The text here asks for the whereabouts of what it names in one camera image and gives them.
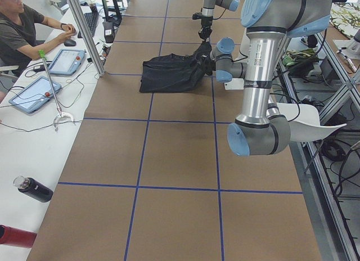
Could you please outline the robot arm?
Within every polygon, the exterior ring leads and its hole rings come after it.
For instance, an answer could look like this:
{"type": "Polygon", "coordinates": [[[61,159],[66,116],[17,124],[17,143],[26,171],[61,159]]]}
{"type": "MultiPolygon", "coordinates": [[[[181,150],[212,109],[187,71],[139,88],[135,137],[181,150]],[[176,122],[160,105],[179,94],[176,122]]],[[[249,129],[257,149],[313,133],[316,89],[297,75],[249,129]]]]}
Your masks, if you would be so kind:
{"type": "Polygon", "coordinates": [[[269,95],[280,43],[285,38],[324,31],[330,22],[331,4],[332,0],[204,0],[199,14],[202,39],[211,34],[216,6],[240,9],[241,24],[249,39],[247,63],[233,61],[235,44],[228,37],[222,38],[210,54],[217,81],[244,80],[241,112],[227,129],[234,154],[272,155],[288,145],[289,122],[269,95]]]}
{"type": "Polygon", "coordinates": [[[212,33],[215,6],[235,12],[239,4],[240,0],[203,0],[201,11],[192,15],[193,20],[201,20],[201,29],[198,31],[198,35],[203,42],[206,42],[212,33]]]}

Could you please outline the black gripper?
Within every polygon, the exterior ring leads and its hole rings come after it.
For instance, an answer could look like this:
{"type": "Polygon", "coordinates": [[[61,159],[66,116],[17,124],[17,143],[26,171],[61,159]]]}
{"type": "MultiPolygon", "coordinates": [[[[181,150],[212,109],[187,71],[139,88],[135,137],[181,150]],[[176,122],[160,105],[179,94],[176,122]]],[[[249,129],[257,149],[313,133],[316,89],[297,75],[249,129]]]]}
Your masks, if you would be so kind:
{"type": "Polygon", "coordinates": [[[213,16],[201,15],[201,30],[198,31],[198,35],[203,42],[210,40],[210,36],[212,34],[212,23],[213,16]]]}
{"type": "Polygon", "coordinates": [[[199,56],[197,58],[197,63],[204,74],[213,75],[213,71],[215,71],[215,62],[209,55],[199,56]]]}

